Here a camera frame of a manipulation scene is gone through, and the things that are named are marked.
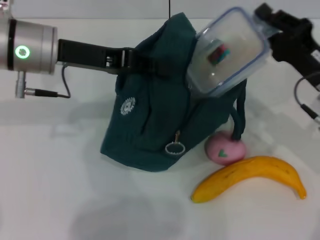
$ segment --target teal bag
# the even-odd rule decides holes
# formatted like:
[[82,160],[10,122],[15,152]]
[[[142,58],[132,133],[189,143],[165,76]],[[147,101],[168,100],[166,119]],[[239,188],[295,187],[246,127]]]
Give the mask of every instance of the teal bag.
[[[194,100],[186,83],[186,71],[196,42],[196,31],[179,13],[136,47],[145,56],[168,63],[170,75],[117,77],[116,99],[102,154],[129,167],[159,172],[213,134],[230,115],[234,121],[232,138],[241,138],[246,124],[246,81],[219,98]],[[184,145],[184,151],[174,144],[168,153],[166,149],[176,140]]]

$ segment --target banana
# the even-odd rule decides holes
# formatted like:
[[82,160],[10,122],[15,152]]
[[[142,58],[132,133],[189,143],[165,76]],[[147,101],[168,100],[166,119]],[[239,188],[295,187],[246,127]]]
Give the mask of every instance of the banana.
[[307,196],[306,189],[293,166],[276,157],[255,156],[214,172],[195,189],[191,200],[194,203],[210,201],[236,183],[252,177],[265,177],[292,187],[301,199]]

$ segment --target pink ball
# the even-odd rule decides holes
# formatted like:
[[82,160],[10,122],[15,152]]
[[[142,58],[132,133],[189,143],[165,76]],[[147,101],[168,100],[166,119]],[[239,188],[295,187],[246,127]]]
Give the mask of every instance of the pink ball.
[[231,139],[231,133],[219,131],[209,137],[205,143],[208,158],[221,165],[230,165],[246,156],[246,145],[241,141]]

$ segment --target white tabletop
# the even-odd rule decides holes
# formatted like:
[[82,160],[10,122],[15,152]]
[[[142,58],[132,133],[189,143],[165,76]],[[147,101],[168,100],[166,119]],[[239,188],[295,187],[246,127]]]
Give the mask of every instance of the white tabletop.
[[[164,21],[34,20],[57,26],[59,38],[108,47],[134,47]],[[208,21],[191,22],[200,30]],[[314,35],[320,42],[317,29]],[[27,74],[27,86],[64,93],[60,70]],[[67,68],[71,99],[15,99],[16,73],[2,70],[0,78],[0,240],[320,239],[320,131],[294,101],[300,75],[290,65],[270,58],[249,78],[243,140],[248,156],[292,164],[305,200],[280,183],[251,178],[193,204],[195,186],[221,167],[206,158],[203,143],[160,173],[100,154],[115,76]],[[299,95],[320,110],[308,83]]]

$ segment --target plastic food container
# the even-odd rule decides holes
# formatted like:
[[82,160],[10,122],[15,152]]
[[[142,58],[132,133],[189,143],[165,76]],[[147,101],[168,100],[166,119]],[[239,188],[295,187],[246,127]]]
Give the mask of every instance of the plastic food container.
[[200,97],[219,97],[262,66],[269,44],[240,7],[229,9],[197,34],[187,80]]

